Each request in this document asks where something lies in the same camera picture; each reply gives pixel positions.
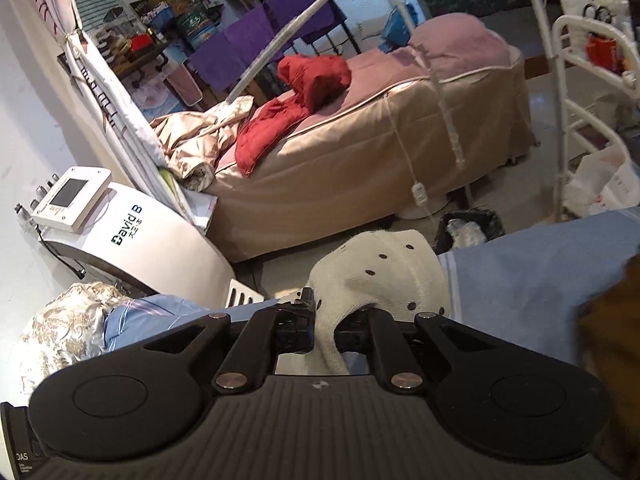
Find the cream dotted small garment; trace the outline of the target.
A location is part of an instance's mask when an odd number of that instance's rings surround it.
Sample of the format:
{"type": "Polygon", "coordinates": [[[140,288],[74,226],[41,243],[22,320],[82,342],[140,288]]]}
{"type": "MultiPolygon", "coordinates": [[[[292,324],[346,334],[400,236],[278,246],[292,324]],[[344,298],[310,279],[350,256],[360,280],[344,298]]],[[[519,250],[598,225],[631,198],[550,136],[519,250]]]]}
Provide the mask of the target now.
{"type": "Polygon", "coordinates": [[[311,269],[307,286],[317,311],[314,348],[305,356],[313,375],[346,375],[334,332],[352,313],[372,307],[398,322],[421,312],[452,313],[448,280],[426,238],[416,230],[362,232],[311,269]]]}

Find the blue plaid blanket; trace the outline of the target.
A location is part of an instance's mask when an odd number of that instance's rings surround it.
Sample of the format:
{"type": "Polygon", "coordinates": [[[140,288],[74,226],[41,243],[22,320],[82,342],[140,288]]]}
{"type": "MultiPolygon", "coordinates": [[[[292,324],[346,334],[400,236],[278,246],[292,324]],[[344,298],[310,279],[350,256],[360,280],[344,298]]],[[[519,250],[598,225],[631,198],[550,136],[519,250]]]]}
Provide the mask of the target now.
{"type": "MultiPolygon", "coordinates": [[[[639,211],[628,208],[436,254],[451,297],[452,313],[444,316],[576,364],[580,307],[618,281],[638,251],[639,211]]],[[[307,353],[280,356],[278,373],[312,375],[305,366],[307,353]]],[[[360,353],[341,355],[346,375],[366,372],[360,353]]]]}

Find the black wicker waste basket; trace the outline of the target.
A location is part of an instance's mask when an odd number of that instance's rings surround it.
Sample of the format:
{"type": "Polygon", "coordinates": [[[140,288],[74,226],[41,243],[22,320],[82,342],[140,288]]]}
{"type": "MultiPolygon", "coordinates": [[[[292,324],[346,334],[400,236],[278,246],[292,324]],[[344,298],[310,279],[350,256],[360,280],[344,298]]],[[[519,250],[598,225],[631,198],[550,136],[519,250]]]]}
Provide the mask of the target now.
{"type": "Polygon", "coordinates": [[[437,255],[475,247],[506,234],[498,214],[488,208],[448,211],[440,218],[434,239],[437,255]]]}

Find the white David B machine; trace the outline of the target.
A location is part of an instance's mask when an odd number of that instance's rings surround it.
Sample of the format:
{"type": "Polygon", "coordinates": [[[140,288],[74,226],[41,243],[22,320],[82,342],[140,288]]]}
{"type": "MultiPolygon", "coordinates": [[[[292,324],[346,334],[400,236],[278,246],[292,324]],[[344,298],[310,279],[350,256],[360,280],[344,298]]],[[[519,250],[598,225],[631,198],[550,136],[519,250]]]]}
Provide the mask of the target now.
{"type": "Polygon", "coordinates": [[[227,307],[234,272],[222,253],[171,208],[114,183],[106,168],[70,167],[15,213],[52,255],[76,261],[81,278],[92,266],[140,292],[227,307]]]}

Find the floral satin pillow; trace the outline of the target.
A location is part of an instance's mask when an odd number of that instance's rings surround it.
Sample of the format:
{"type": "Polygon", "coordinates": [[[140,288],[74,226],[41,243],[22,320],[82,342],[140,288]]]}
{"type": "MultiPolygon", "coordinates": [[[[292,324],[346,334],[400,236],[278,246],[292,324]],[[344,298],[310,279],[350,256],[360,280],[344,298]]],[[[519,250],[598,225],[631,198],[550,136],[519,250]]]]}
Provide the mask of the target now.
{"type": "Polygon", "coordinates": [[[128,300],[103,282],[75,283],[38,311],[20,345],[22,393],[30,396],[53,373],[103,354],[107,318],[128,300]]]}

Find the mustard and navy garment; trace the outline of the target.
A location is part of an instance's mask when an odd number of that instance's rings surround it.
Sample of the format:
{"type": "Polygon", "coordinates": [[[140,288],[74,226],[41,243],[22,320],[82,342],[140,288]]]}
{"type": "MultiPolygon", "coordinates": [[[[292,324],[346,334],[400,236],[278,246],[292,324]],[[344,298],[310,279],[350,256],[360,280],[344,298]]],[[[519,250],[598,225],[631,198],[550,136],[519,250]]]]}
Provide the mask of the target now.
{"type": "Polygon", "coordinates": [[[610,414],[594,454],[620,478],[639,477],[639,257],[580,310],[580,365],[600,380],[610,414]]]}

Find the beige satin quilt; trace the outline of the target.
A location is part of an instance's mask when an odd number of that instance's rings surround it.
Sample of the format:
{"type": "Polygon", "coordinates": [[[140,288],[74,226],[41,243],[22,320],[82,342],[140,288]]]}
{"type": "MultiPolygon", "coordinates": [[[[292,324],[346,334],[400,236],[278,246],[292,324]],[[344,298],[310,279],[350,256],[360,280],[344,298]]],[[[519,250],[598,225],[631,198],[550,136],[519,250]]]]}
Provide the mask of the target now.
{"type": "Polygon", "coordinates": [[[185,188],[206,190],[214,180],[219,156],[235,142],[253,110],[254,96],[239,96],[206,112],[171,113],[154,119],[151,127],[167,168],[185,188]]]}

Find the brown massage bed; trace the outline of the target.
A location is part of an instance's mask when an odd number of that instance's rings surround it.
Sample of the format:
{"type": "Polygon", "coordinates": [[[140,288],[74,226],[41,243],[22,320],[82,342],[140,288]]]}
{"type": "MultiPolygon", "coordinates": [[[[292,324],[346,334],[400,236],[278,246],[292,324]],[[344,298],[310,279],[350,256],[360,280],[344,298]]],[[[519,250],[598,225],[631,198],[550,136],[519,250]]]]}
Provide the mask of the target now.
{"type": "Polygon", "coordinates": [[[524,60],[444,80],[464,164],[457,165],[435,92],[426,78],[393,84],[359,105],[300,125],[243,177],[234,153],[219,159],[208,238],[231,262],[341,233],[428,196],[487,176],[534,144],[524,60]]]}

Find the white shopping bag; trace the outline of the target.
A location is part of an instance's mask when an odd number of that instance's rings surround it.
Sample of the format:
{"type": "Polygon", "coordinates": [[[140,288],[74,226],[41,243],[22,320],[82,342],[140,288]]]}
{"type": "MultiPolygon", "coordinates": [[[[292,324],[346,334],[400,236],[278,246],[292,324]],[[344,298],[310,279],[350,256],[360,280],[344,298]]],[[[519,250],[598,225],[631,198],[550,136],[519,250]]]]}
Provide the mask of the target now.
{"type": "Polygon", "coordinates": [[[584,156],[564,191],[564,207],[577,217],[637,207],[639,167],[617,146],[584,156]]]}

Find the red padded jacket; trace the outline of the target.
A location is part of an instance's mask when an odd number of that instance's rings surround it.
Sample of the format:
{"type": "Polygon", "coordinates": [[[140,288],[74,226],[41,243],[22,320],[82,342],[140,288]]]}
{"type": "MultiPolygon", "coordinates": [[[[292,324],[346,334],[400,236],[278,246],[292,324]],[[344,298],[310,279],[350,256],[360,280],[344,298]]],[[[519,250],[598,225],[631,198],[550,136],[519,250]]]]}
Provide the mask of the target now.
{"type": "Polygon", "coordinates": [[[352,83],[352,71],[339,55],[286,56],[278,64],[278,77],[292,94],[267,102],[236,138],[234,157],[243,177],[249,177],[292,128],[331,104],[352,83]]]}

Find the purple cloth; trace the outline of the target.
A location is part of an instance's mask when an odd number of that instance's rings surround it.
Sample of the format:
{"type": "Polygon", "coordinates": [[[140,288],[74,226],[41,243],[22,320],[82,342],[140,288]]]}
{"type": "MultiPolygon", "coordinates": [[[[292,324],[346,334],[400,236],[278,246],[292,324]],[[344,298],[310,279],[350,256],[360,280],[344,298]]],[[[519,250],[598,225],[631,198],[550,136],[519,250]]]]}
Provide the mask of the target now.
{"type": "Polygon", "coordinates": [[[316,0],[267,0],[206,39],[190,56],[194,70],[217,92],[236,84],[280,30],[316,0]]]}

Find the pink bed pillow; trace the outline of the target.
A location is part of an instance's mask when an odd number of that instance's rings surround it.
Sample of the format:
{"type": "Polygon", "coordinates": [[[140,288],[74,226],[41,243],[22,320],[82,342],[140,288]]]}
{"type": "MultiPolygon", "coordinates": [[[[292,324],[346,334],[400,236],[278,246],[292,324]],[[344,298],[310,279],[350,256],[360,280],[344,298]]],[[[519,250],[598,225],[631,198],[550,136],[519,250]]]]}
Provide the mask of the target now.
{"type": "Polygon", "coordinates": [[[483,68],[510,68],[522,55],[473,15],[451,13],[420,24],[409,40],[423,52],[439,80],[483,68]]]}

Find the white metal trolley rack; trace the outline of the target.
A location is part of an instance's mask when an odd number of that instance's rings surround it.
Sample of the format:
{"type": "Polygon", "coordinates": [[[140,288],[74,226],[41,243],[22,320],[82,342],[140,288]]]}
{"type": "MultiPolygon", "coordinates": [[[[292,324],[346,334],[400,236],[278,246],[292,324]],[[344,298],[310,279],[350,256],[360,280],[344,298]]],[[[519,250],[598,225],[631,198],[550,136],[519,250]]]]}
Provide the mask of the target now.
{"type": "Polygon", "coordinates": [[[554,218],[577,219],[564,205],[565,187],[582,158],[617,146],[639,167],[639,46],[627,0],[530,0],[552,81],[558,129],[554,218]]]}

